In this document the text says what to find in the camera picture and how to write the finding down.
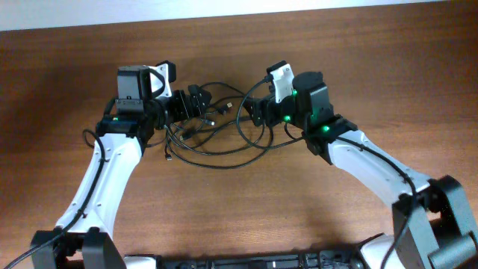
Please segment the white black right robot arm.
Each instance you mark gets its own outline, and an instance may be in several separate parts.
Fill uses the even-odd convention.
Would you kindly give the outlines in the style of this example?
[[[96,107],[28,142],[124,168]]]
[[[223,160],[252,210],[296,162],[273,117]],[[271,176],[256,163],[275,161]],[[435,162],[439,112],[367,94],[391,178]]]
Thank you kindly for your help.
[[[433,179],[371,142],[358,126],[335,114],[321,72],[269,73],[240,106],[255,125],[287,123],[301,129],[308,150],[372,191],[392,210],[394,232],[359,249],[368,268],[459,268],[477,257],[477,222],[462,185],[452,176]]]

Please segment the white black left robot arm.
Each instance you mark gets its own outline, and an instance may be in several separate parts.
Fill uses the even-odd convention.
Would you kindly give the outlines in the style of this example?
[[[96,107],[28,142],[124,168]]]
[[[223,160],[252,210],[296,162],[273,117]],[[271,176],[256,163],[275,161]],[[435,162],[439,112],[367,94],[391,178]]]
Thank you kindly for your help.
[[[175,64],[120,67],[117,97],[91,133],[95,142],[74,199],[51,231],[31,242],[35,268],[157,268],[153,255],[123,257],[114,223],[127,182],[154,132],[205,115],[212,96],[198,85],[172,90]]]

